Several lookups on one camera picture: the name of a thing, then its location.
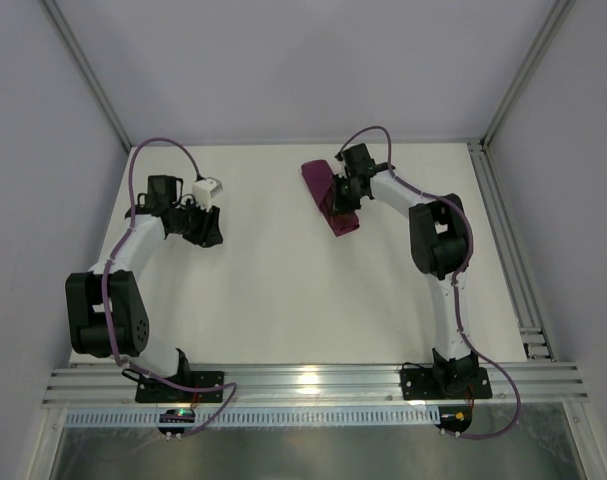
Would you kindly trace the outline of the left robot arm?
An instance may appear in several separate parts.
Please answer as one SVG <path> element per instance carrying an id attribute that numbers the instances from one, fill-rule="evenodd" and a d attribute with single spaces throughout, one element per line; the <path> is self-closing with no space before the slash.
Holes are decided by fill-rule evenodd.
<path id="1" fill-rule="evenodd" d="M 89 270 L 65 282 L 71 346 L 75 353 L 111 358 L 138 373 L 145 387 L 159 384 L 180 392 L 203 391 L 186 354 L 151 335 L 137 280 L 170 236 L 201 248 L 223 242 L 220 209 L 213 199 L 223 187 L 198 177 L 189 192 L 182 179 L 152 175 L 147 190 L 131 197 L 124 229 L 109 253 Z"/>

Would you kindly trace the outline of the purple satin napkin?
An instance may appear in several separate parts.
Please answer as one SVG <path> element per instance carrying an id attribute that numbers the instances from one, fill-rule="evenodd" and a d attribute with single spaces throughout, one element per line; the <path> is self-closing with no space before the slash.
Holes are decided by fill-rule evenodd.
<path id="1" fill-rule="evenodd" d="M 334 174 L 326 160 L 312 160 L 301 165 L 301 175 L 314 204 L 336 237 L 352 233 L 359 226 L 355 213 L 335 213 Z"/>

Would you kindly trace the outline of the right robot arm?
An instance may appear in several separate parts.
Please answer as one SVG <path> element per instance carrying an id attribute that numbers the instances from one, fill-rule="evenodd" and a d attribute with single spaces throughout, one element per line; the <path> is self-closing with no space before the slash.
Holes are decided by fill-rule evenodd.
<path id="1" fill-rule="evenodd" d="M 333 180 L 334 213 L 354 213 L 367 197 L 408 220 L 410 254 L 426 276 L 432 298 L 432 384 L 442 397 L 463 396 L 479 371 L 479 361 L 466 334 L 463 293 L 473 239 L 460 198 L 438 196 L 411 185 L 389 164 L 376 163 L 363 143 L 342 148 L 336 159 L 343 173 Z"/>

